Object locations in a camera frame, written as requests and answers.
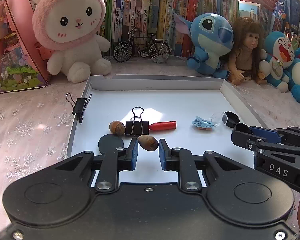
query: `miniature bicycle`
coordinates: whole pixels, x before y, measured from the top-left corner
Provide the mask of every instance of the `miniature bicycle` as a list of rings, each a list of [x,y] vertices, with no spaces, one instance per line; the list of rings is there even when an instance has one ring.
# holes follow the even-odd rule
[[[146,46],[146,49],[141,49],[138,44],[134,42],[135,38],[145,38],[145,37],[134,37],[135,32],[140,32],[136,27],[132,27],[129,32],[130,38],[127,41],[121,41],[114,47],[113,57],[118,62],[125,62],[132,56],[132,46],[138,48],[138,52],[141,57],[150,57],[150,59],[155,63],[165,62],[169,54],[171,53],[168,44],[164,40],[153,39],[156,33],[149,33],[146,39],[151,38],[151,41]]]

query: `bicycle wheel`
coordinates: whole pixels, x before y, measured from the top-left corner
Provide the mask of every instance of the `bicycle wheel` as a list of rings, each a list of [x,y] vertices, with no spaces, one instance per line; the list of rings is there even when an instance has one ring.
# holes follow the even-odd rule
[[[118,62],[125,62],[132,56],[132,46],[128,41],[121,41],[114,47],[113,57]]]
[[[149,57],[155,63],[165,62],[170,54],[170,48],[164,41],[154,41],[149,47]]]

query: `pink fuzzy hood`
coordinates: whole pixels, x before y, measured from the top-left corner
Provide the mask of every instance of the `pink fuzzy hood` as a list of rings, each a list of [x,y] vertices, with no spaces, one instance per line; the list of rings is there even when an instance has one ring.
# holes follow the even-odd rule
[[[103,18],[106,14],[106,6],[104,0],[98,0],[101,4],[101,18],[97,27],[87,35],[78,38],[77,40],[64,42],[64,43],[55,42],[52,39],[50,39],[45,29],[46,19],[50,12],[50,9],[59,1],[60,0],[40,0],[40,2],[37,4],[35,8],[32,17],[32,25],[33,25],[35,37],[37,38],[39,43],[48,49],[66,50],[66,49],[76,47],[79,44],[91,39],[93,35],[95,35],[97,30],[99,30]]]

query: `brown nut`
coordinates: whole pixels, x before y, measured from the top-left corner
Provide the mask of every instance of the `brown nut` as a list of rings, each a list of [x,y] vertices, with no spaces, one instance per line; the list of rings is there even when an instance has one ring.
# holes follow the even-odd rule
[[[138,137],[140,146],[150,152],[155,151],[159,147],[158,141],[151,135],[144,134]]]
[[[109,124],[109,130],[115,135],[123,135],[126,131],[124,124],[120,121],[113,121]]]

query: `doll's hair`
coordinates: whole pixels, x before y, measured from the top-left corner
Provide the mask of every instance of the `doll's hair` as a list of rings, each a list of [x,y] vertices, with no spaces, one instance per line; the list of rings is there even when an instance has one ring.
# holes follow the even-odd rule
[[[257,77],[259,63],[260,63],[260,51],[262,48],[263,41],[263,31],[259,23],[256,23],[249,17],[238,18],[232,25],[232,30],[234,34],[234,44],[229,52],[237,53],[240,52],[240,46],[242,46],[247,33],[257,33],[259,34],[258,46],[252,51],[252,78]]]

